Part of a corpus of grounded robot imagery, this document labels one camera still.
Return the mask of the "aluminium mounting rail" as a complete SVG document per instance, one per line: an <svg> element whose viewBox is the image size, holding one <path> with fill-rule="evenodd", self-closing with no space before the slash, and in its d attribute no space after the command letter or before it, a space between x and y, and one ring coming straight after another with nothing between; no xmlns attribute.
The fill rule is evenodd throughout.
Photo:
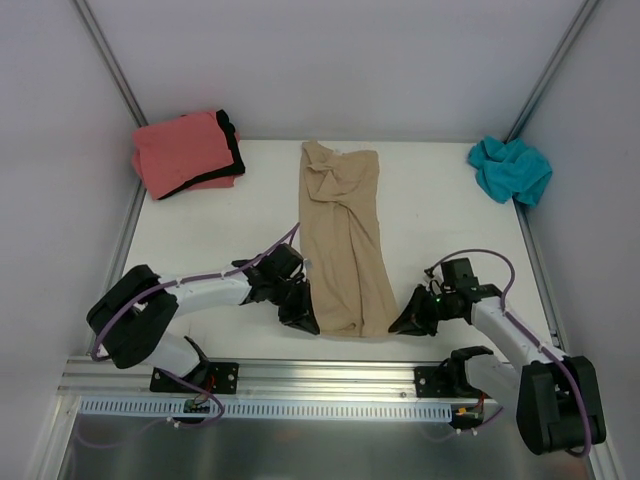
<svg viewBox="0 0 640 480"><path fill-rule="evenodd" d="M236 359L236 399L401 402L418 399L413 370L436 362ZM147 395L153 368L119 370L87 357L67 360L59 395Z"/></svg>

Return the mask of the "right corner aluminium post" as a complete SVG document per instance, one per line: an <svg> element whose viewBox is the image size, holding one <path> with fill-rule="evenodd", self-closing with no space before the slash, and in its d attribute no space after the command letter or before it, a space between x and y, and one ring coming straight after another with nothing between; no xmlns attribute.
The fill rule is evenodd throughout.
<svg viewBox="0 0 640 480"><path fill-rule="evenodd" d="M522 135L536 110L541 105L545 95L551 88L561 67L568 59L574 45L586 29L601 3L601 0L584 0L580 3L579 8L534 83L532 90L526 97L507 135L504 137L505 142L511 142Z"/></svg>

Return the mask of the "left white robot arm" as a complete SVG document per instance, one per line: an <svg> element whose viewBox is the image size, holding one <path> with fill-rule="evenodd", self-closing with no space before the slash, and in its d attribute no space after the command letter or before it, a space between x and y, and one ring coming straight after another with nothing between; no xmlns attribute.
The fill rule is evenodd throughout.
<svg viewBox="0 0 640 480"><path fill-rule="evenodd" d="M148 265L129 270L88 312L95 335L90 356L121 369L152 366L186 391L215 381L211 361L191 338L169 331L179 317L220 306L268 302L279 322L317 335L304 260L280 243L250 260L236 260L222 272L161 276Z"/></svg>

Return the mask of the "beige t shirt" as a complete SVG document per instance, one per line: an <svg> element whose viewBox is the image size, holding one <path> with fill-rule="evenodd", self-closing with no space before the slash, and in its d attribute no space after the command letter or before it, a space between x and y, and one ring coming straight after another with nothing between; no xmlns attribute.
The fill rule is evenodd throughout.
<svg viewBox="0 0 640 480"><path fill-rule="evenodd" d="M377 216L379 157L301 146L300 247L324 335L381 338L399 312L382 255Z"/></svg>

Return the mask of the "left corner aluminium post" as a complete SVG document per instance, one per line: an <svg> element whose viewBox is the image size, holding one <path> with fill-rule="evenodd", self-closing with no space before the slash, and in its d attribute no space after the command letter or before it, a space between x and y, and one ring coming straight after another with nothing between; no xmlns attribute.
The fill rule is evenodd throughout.
<svg viewBox="0 0 640 480"><path fill-rule="evenodd" d="M86 0L71 0L75 12L78 14L94 48L103 62L109 77L113 81L129 114L138 127L148 124L147 118L130 86L128 79L116 58L109 41L90 5Z"/></svg>

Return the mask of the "corner aluminium post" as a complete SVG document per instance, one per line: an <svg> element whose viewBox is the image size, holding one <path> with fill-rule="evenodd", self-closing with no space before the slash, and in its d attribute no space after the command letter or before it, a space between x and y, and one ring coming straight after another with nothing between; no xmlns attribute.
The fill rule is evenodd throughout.
<svg viewBox="0 0 640 480"><path fill-rule="evenodd" d="M584 0L580 3L579 8L534 83L532 90L526 97L507 135L504 137L505 142L511 142L522 135L536 110L541 105L545 95L551 88L561 67L568 59L574 45L586 29L601 3L601 0Z"/></svg>
<svg viewBox="0 0 640 480"><path fill-rule="evenodd" d="M90 5L86 0L71 0L75 12L78 14L94 48L103 62L109 77L113 81L129 114L138 127L148 124L147 118L130 86L128 79L116 58L109 41Z"/></svg>

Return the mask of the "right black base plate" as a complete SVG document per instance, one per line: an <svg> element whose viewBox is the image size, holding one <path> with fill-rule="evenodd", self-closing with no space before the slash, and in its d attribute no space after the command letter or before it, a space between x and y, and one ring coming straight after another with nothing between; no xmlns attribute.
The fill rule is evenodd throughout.
<svg viewBox="0 0 640 480"><path fill-rule="evenodd" d="M419 365L414 368L413 375L418 398L479 399L484 394L495 399L503 392L503 388L495 382L473 383L465 362Z"/></svg>

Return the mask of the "teal t shirt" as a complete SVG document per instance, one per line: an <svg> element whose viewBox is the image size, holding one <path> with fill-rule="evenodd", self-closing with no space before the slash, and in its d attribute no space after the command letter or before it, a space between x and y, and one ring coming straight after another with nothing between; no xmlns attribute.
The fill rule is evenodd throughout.
<svg viewBox="0 0 640 480"><path fill-rule="evenodd" d="M503 143L486 136L469 150L467 162L478 186L500 204L536 207L553 175L547 158L520 139Z"/></svg>

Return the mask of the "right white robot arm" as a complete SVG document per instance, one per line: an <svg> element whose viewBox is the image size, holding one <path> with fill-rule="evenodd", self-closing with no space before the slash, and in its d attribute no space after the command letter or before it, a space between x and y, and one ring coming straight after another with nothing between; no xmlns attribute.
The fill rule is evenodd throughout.
<svg viewBox="0 0 640 480"><path fill-rule="evenodd" d="M535 455L564 451L586 457L606 439L594 365L544 342L509 310L509 286L481 283L469 250L449 254L427 268L427 284L415 287L392 334L435 336L440 323L464 320L491 347L454 350L416 393L495 400L514 415L521 439Z"/></svg>

